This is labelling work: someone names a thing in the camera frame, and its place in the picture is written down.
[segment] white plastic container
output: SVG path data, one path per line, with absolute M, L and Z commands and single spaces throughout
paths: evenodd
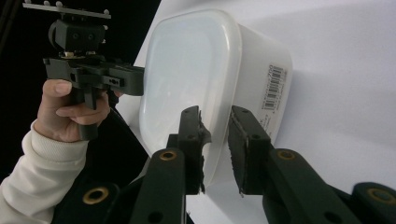
M 180 113 L 198 105 L 212 143 L 204 147 L 205 183 L 227 150 L 232 105 L 250 110 L 273 140 L 290 89 L 291 58 L 281 44 L 210 9 L 161 21 L 148 46 L 140 132 L 149 154 L 178 133 Z

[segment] white surface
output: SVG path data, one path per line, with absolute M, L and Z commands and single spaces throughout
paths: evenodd
M 293 81 L 276 147 L 300 152 L 348 193 L 362 181 L 396 189 L 395 1 L 163 0 L 154 24 L 204 8 L 226 10 L 290 50 Z M 137 106 L 132 98 L 121 107 Z M 124 117 L 134 129 L 135 115 Z M 237 194 L 226 151 L 222 162 L 207 194 L 188 197 L 195 223 L 266 223 L 261 197 Z

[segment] black plastic part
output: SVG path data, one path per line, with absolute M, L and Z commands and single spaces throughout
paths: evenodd
M 123 189 L 139 176 L 149 156 L 116 108 L 111 108 L 98 132 L 99 137 L 88 144 L 86 167 L 92 170 L 92 179 Z
M 266 170 L 291 223 L 360 223 L 300 154 L 277 149 L 269 156 Z
M 262 207 L 264 208 L 268 223 L 291 223 L 291 216 L 288 208 L 283 203 L 283 200 L 271 179 L 266 181 L 264 192 L 265 193 L 262 195 Z
M 176 134 L 176 133 L 169 134 L 168 142 L 166 143 L 166 147 L 177 147 L 177 139 L 178 139 L 178 134 Z
M 92 140 L 98 137 L 97 124 L 78 125 L 78 130 L 81 140 Z
M 113 206 L 108 219 L 109 222 L 107 224 L 129 223 L 132 211 L 134 210 L 134 203 L 136 202 L 137 196 L 142 187 L 143 180 L 144 177 L 140 177 L 120 190 L 120 194 Z
M 184 163 L 184 154 L 177 148 L 152 155 L 130 224 L 186 222 Z
M 91 87 L 143 95 L 144 68 L 107 63 L 104 59 L 101 55 L 92 55 L 83 59 L 47 58 L 43 61 L 48 78 L 68 80 L 75 88 Z
M 97 51 L 104 38 L 103 25 L 87 21 L 56 21 L 55 43 L 65 51 Z
M 52 220 L 53 224 L 107 224 L 120 190 L 113 183 L 91 183 L 79 188 Z
M 245 108 L 232 107 L 228 145 L 239 191 L 261 195 L 263 181 L 268 178 L 264 172 L 264 161 L 274 147 L 260 123 Z
M 186 194 L 198 194 L 200 190 L 205 192 L 202 149 L 207 141 L 210 141 L 210 133 L 201 122 L 199 107 L 196 105 L 183 110 L 180 115 L 177 148 L 186 158 Z
M 363 223 L 396 223 L 396 191 L 377 183 L 355 185 L 351 201 L 358 204 Z

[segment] white sleeve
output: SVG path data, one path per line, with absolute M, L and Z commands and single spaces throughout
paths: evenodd
M 22 141 L 24 155 L 0 186 L 0 224 L 51 223 L 54 206 L 84 167 L 87 146 L 48 139 L 32 125 Z

